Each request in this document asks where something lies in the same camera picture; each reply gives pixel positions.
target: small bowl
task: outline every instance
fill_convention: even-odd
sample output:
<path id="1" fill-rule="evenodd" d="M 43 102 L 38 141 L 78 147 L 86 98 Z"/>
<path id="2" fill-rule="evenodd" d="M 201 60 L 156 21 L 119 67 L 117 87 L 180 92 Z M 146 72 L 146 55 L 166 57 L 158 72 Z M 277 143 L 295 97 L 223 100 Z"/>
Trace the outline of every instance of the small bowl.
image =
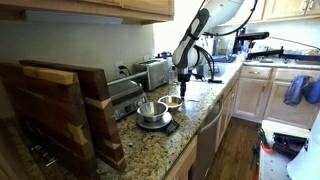
<path id="1" fill-rule="evenodd" d="M 158 102 L 165 103 L 170 112 L 177 111 L 182 104 L 182 99 L 177 96 L 164 96 L 158 100 Z"/>
<path id="2" fill-rule="evenodd" d="M 157 122 L 161 120 L 162 116 L 168 111 L 168 106 L 162 102 L 147 102 L 142 104 L 137 113 L 141 115 L 146 121 Z"/>

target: appliance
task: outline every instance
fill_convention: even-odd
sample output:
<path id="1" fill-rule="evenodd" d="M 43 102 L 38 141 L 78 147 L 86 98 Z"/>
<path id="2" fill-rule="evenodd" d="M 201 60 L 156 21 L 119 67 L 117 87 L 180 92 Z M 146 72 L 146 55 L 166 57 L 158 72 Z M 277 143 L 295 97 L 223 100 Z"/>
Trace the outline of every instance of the appliance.
<path id="1" fill-rule="evenodd" d="M 289 162 L 287 171 L 292 180 L 320 179 L 320 111 L 312 126 L 309 139 L 299 154 Z"/>
<path id="2" fill-rule="evenodd" d="M 143 88 L 134 81 L 123 81 L 109 85 L 109 92 L 116 120 L 119 120 L 147 102 Z"/>
<path id="3" fill-rule="evenodd" d="M 166 112 L 162 119 L 156 122 L 145 121 L 141 115 L 137 114 L 136 123 L 142 130 L 150 132 L 164 132 L 168 136 L 180 127 L 169 112 Z"/>
<path id="4" fill-rule="evenodd" d="M 206 179 L 218 147 L 222 98 L 215 104 L 198 129 L 197 158 L 192 179 Z"/>
<path id="5" fill-rule="evenodd" d="M 132 65 L 133 73 L 147 71 L 147 78 L 142 79 L 141 84 L 146 91 L 152 91 L 157 87 L 169 83 L 168 61 L 153 59 Z"/>

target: electrical outlet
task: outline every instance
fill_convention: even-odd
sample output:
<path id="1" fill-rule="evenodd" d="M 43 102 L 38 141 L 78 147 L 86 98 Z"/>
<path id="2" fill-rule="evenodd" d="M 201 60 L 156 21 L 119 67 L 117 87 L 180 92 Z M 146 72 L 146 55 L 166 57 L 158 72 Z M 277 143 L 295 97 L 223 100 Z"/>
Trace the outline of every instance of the electrical outlet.
<path id="1" fill-rule="evenodd" d="M 116 68 L 116 74 L 117 74 L 117 77 L 121 77 L 121 74 L 120 74 L 120 69 L 119 69 L 119 66 L 123 65 L 123 62 L 122 61 L 118 61 L 118 62 L 115 62 L 114 63 L 114 66 Z"/>

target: upper cabinet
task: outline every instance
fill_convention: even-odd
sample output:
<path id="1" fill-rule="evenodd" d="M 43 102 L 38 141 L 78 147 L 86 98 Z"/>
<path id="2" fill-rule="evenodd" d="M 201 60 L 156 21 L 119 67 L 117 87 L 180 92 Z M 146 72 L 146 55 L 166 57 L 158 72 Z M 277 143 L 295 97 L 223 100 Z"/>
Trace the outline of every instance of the upper cabinet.
<path id="1" fill-rule="evenodd" d="M 173 0 L 121 0 L 121 7 L 135 11 L 173 15 Z"/>
<path id="2" fill-rule="evenodd" d="M 0 0 L 0 19 L 22 16 L 29 9 L 120 17 L 126 24 L 149 24 L 174 18 L 174 0 Z"/>
<path id="3" fill-rule="evenodd" d="M 253 5 L 254 0 L 245 0 L 237 14 L 223 25 L 243 23 L 250 15 Z M 249 23 L 319 17 L 320 6 L 317 0 L 258 0 Z"/>
<path id="4" fill-rule="evenodd" d="M 230 20 L 229 23 L 243 23 L 250 15 L 251 9 L 253 8 L 254 1 L 253 0 L 245 0 L 241 5 L 237 14 Z M 256 6 L 255 11 L 253 12 L 250 22 L 260 21 L 263 17 L 265 0 L 259 0 Z"/>
<path id="5" fill-rule="evenodd" d="M 98 4 L 107 4 L 107 5 L 119 6 L 119 7 L 121 5 L 121 0 L 79 0 L 79 1 L 92 2 L 92 3 L 98 3 Z"/>
<path id="6" fill-rule="evenodd" d="M 317 0 L 267 0 L 264 19 L 296 19 L 319 15 Z"/>

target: wooden floor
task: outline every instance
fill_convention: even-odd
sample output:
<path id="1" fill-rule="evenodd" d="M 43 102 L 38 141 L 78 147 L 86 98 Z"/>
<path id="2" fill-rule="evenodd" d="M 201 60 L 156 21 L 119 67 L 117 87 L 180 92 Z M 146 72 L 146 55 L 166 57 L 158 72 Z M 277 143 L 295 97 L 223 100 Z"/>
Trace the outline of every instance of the wooden floor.
<path id="1" fill-rule="evenodd" d="M 252 147 L 257 142 L 260 124 L 231 118 L 221 141 L 209 180 L 252 180 L 255 166 L 250 170 Z"/>

